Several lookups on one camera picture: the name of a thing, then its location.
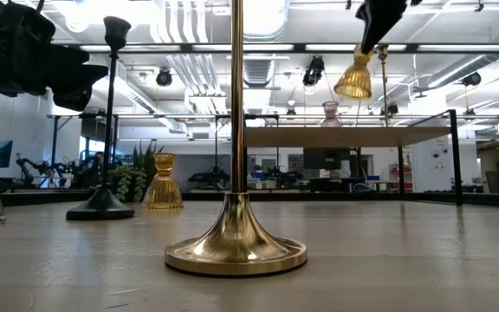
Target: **black candle holder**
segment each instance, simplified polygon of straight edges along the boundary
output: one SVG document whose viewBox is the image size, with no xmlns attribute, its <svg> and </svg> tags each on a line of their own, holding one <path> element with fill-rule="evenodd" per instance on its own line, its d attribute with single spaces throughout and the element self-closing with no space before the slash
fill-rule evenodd
<svg viewBox="0 0 499 312">
<path fill-rule="evenodd" d="M 111 124 L 113 118 L 114 77 L 117 70 L 119 50 L 126 46 L 126 35 L 132 27 L 130 23 L 115 16 L 103 19 L 106 34 L 105 42 L 111 48 L 111 74 L 109 76 L 109 96 L 107 99 L 107 125 L 105 128 L 105 150 L 103 152 L 103 168 L 101 188 L 84 203 L 67 211 L 67 220 L 113 220 L 132 218 L 134 209 L 122 204 L 109 190 L 108 171 L 111 151 Z"/>
</svg>

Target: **brass pole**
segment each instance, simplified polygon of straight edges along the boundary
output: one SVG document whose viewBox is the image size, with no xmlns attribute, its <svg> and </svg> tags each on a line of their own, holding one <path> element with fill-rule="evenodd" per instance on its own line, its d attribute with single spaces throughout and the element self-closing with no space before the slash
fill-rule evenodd
<svg viewBox="0 0 499 312">
<path fill-rule="evenodd" d="M 176 270 L 211 276 L 260 276 L 282 273 L 305 264 L 307 247 L 295 240 L 273 237 L 251 210 L 243 176 L 243 17 L 244 0 L 232 0 L 232 187 L 223 209 L 201 237 L 165 248 L 165 263 Z"/>
<path fill-rule="evenodd" d="M 386 94 L 386 58 L 388 57 L 388 45 L 380 44 L 377 47 L 377 51 L 382 64 L 382 89 L 385 94 L 385 125 L 388 127 L 388 94 Z"/>
<path fill-rule="evenodd" d="M 230 117 L 232 123 L 231 191 L 241 193 L 243 187 L 243 0 L 232 3 L 232 95 Z"/>
</svg>

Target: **potted plant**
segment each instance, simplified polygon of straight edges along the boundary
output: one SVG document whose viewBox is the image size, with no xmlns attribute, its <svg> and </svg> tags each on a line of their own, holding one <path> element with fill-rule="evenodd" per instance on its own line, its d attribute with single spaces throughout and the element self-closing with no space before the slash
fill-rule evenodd
<svg viewBox="0 0 499 312">
<path fill-rule="evenodd" d="M 161 153 L 164 148 L 162 146 L 157 153 Z M 134 203 L 142 201 L 153 176 L 157 174 L 153 160 L 156 150 L 157 147 L 153 142 L 147 147 L 145 154 L 142 154 L 141 147 L 139 152 L 135 147 L 133 166 L 119 166 L 109 171 L 109 176 L 112 178 L 112 190 L 118 200 Z"/>
</svg>

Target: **yellow vase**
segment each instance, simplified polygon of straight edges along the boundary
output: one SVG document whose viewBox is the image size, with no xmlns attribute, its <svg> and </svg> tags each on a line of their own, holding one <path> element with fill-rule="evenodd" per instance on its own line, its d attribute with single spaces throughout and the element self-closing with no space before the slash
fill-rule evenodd
<svg viewBox="0 0 499 312">
<path fill-rule="evenodd" d="M 157 174 L 147 189 L 142 207 L 146 209 L 174 209 L 184 207 L 177 183 L 171 178 L 175 154 L 155 153 Z"/>
</svg>

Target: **black candlestick base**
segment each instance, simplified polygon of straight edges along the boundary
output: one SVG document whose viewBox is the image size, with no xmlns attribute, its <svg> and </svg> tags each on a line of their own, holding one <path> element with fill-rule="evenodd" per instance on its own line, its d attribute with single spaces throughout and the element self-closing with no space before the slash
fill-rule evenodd
<svg viewBox="0 0 499 312">
<path fill-rule="evenodd" d="M 84 203 L 67 211 L 67 220 L 116 220 L 134 217 L 134 209 L 122 204 L 110 190 L 97 190 Z"/>
</svg>

